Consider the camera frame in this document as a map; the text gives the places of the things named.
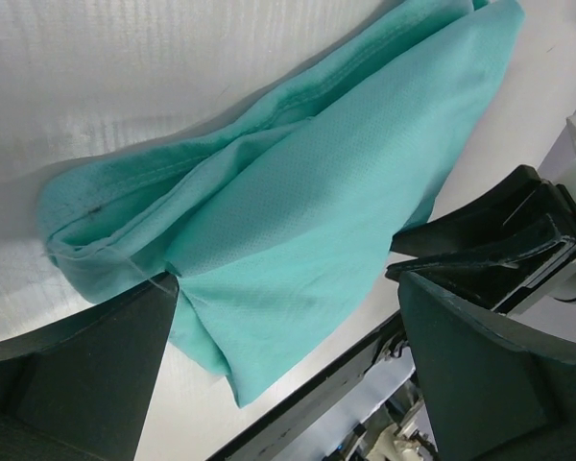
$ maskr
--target white tabletop surface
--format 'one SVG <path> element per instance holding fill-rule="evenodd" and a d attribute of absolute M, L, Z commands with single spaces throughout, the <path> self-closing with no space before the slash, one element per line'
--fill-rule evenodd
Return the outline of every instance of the white tabletop surface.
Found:
<path fill-rule="evenodd" d="M 0 1 L 0 340 L 88 307 L 35 236 L 35 199 L 49 178 L 84 158 L 221 126 L 394 3 Z M 520 3 L 527 21 L 507 78 L 436 215 L 519 163 L 540 164 L 576 108 L 576 0 Z M 396 309 L 395 286 L 380 279 L 335 333 L 242 410 L 223 379 L 169 345 L 137 461 L 205 460 Z"/>

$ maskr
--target turquoise towel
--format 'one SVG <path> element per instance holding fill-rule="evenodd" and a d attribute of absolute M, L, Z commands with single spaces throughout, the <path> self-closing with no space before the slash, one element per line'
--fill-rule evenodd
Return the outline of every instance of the turquoise towel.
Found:
<path fill-rule="evenodd" d="M 427 218 L 522 21 L 485 3 L 407 0 L 227 127 L 58 176 L 38 202 L 52 261 L 95 303 L 177 275 L 171 341 L 251 402 Z"/>

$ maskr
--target cloth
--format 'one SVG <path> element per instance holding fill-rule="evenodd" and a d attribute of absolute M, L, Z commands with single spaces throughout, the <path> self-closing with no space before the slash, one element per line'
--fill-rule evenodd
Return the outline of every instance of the cloth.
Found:
<path fill-rule="evenodd" d="M 49 256 L 94 303 L 178 276 L 170 340 L 253 401 L 427 219 L 522 21 L 515 0 L 485 3 L 406 0 L 225 128 L 54 178 Z"/>

